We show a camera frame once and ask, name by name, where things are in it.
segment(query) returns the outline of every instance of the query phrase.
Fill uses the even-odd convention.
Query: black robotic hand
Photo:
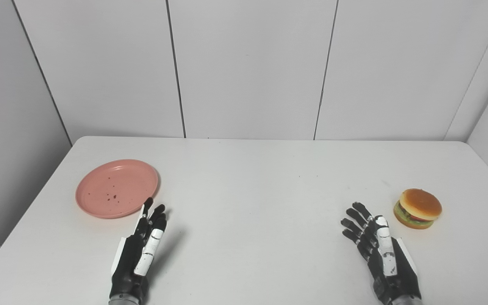
[[[346,213],[358,225],[344,218],[342,233],[368,262],[378,299],[384,305],[422,305],[412,259],[404,245],[391,237],[385,217],[372,216],[360,202],[353,203]]]
[[[137,228],[125,240],[118,266],[112,274],[109,305],[141,305],[146,294],[146,273],[167,226],[164,205],[156,207],[148,217],[152,204],[151,197],[144,202]]]

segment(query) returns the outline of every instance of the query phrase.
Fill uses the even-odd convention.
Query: bottom bun
[[[399,220],[399,222],[401,222],[404,226],[422,230],[432,226],[432,223],[434,223],[434,222],[417,222],[415,220],[411,220],[404,214],[404,212],[400,209],[399,205],[400,203],[398,202],[397,204],[395,204],[395,207],[393,208],[393,213],[395,214],[397,220]]]

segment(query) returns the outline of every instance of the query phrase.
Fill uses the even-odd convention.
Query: burger patty
[[[395,205],[395,213],[397,213],[399,216],[403,217],[404,220],[407,222],[411,222],[416,225],[427,225],[427,224],[432,224],[433,220],[424,220],[419,217],[415,217],[412,214],[410,214],[407,210],[405,210],[402,205],[400,204],[400,201],[397,201]]]

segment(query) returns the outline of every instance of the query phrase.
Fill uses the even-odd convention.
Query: metal wrist
[[[141,303],[130,294],[116,294],[110,298],[108,305],[141,305]]]
[[[402,295],[391,302],[391,305],[424,305],[423,301],[413,295]]]

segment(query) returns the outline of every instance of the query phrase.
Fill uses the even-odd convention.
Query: white thumb segment
[[[395,257],[395,249],[393,248],[393,241],[391,240],[391,233],[387,225],[387,220],[382,216],[376,220],[376,224],[385,226],[376,231],[378,239],[378,252],[381,255],[383,262],[383,274],[385,276],[397,275],[397,258]]]
[[[145,276],[148,272],[148,269],[153,262],[153,255],[161,241],[161,237],[163,237],[162,230],[154,229],[152,231],[152,235],[148,238],[148,241],[143,248],[141,259],[139,259],[139,262],[133,271],[136,275]]]

